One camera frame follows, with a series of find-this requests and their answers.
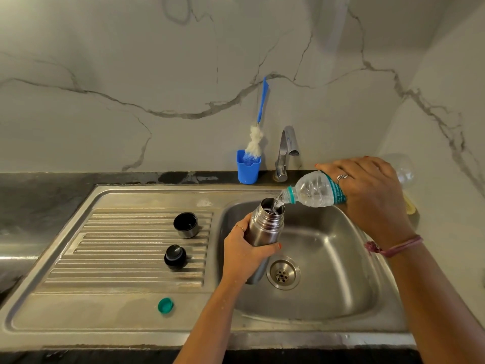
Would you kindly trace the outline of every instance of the silver ring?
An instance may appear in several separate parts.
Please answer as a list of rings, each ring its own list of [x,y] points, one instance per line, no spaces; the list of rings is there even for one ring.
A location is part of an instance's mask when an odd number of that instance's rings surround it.
[[[346,178],[346,177],[349,177],[349,176],[347,174],[345,174],[345,175],[338,175],[336,177],[336,184],[338,185],[338,182],[340,181],[341,178]]]

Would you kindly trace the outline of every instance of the forearm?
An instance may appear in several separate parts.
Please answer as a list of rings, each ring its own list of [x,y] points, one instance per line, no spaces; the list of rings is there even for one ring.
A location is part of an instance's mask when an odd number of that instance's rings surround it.
[[[229,340],[232,313],[242,286],[221,281],[181,349],[174,364],[221,363]]]
[[[485,362],[485,333],[424,245],[389,259],[425,363]]]

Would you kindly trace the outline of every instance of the chrome faucet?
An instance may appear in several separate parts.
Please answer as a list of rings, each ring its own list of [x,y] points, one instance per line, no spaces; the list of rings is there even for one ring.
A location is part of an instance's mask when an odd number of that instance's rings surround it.
[[[295,129],[293,126],[285,126],[281,134],[281,142],[279,143],[278,159],[276,160],[275,180],[282,183],[288,179],[286,174],[286,158],[287,156],[299,156],[300,150],[296,142]]]

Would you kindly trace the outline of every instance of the teal bottle label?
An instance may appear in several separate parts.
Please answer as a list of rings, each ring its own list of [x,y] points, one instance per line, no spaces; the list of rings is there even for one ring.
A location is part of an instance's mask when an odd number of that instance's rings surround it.
[[[330,178],[330,176],[328,176],[327,174],[325,174],[325,176],[327,177],[328,181],[330,182],[330,186],[332,187],[332,193],[334,195],[334,204],[345,203],[347,198],[343,194],[342,189],[336,183],[334,183],[334,181]]]

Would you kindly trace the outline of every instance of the pink thread bracelet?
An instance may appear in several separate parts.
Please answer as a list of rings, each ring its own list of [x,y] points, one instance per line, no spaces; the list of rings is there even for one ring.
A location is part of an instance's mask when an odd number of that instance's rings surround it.
[[[390,258],[390,257],[396,255],[397,253],[400,253],[403,250],[405,250],[405,249],[407,249],[411,246],[421,244],[422,242],[423,242],[423,238],[420,235],[416,235],[412,239],[409,239],[408,241],[405,241],[404,243],[397,244],[397,245],[393,246],[392,248],[389,248],[386,251],[383,251],[379,247],[379,245],[377,245],[373,241],[367,241],[367,243],[365,243],[364,246],[368,251],[372,251],[373,253],[379,253],[379,254],[382,254],[383,256],[385,256],[386,258]]]

